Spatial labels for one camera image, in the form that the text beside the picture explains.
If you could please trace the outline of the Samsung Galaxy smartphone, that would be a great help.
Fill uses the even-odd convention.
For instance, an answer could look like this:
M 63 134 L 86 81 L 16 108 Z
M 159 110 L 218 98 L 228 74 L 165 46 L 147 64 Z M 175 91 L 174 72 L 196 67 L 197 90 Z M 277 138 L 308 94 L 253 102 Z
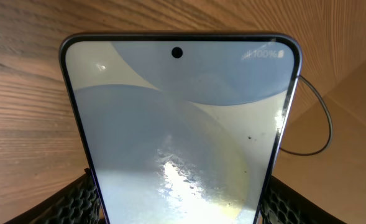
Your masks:
M 257 223 L 303 63 L 297 41 L 80 33 L 59 62 L 107 223 Z

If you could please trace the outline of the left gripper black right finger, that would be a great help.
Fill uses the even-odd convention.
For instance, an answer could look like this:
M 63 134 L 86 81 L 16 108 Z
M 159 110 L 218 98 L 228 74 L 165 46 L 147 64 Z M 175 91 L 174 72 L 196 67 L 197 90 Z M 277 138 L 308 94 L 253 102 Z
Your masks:
M 263 196 L 262 224 L 345 224 L 272 176 Z

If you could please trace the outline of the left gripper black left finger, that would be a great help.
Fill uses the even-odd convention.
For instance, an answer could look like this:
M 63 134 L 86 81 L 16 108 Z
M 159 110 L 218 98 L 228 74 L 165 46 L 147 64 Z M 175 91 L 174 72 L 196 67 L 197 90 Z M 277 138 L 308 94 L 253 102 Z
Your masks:
M 89 168 L 75 181 L 6 224 L 103 223 L 96 185 Z

